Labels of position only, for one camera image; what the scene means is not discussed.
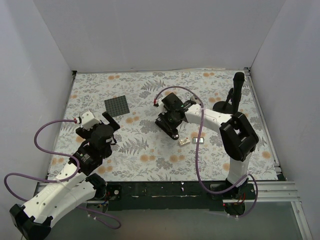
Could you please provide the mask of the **white staple box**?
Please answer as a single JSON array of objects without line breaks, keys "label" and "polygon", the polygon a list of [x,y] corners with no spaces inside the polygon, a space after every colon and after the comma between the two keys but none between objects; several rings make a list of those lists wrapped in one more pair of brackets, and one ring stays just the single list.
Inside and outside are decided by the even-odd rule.
[{"label": "white staple box", "polygon": [[178,140],[178,144],[179,144],[180,147],[188,145],[190,143],[191,143],[191,141],[190,141],[190,139],[188,137],[181,138],[181,139]]}]

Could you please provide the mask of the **silver staple strip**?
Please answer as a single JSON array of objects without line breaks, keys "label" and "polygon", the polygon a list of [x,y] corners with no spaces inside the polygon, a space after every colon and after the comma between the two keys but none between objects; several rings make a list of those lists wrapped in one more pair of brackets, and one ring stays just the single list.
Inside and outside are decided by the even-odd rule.
[{"label": "silver staple strip", "polygon": [[199,143],[199,144],[204,144],[205,139],[204,139],[203,137],[193,137],[193,138],[192,138],[192,142],[193,142],[194,144],[197,144],[197,143]]}]

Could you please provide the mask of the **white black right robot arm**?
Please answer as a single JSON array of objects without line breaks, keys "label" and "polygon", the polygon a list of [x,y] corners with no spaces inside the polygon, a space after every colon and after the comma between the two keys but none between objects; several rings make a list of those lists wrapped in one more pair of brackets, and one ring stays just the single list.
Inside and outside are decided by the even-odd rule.
[{"label": "white black right robot arm", "polygon": [[248,179],[249,159],[259,142],[247,117],[241,112],[229,114],[204,108],[199,100],[182,102],[174,93],[156,98],[153,104],[160,109],[156,125],[173,140],[179,139],[177,127],[182,122],[197,124],[200,130],[205,127],[220,135],[224,150],[230,157],[226,178],[227,195],[232,199],[243,195],[243,185]]}]

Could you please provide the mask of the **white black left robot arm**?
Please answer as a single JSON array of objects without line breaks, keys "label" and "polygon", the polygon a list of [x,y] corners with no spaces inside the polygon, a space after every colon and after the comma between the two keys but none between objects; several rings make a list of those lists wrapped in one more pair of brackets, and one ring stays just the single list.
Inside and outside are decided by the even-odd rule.
[{"label": "white black left robot arm", "polygon": [[107,202],[110,192],[106,181],[94,170],[112,154],[117,143],[114,133],[120,125],[108,113],[102,113],[107,124],[85,110],[72,123],[79,124],[76,134],[84,141],[53,180],[24,204],[9,210],[15,227],[26,240],[44,240],[53,226],[67,213],[87,200]]}]

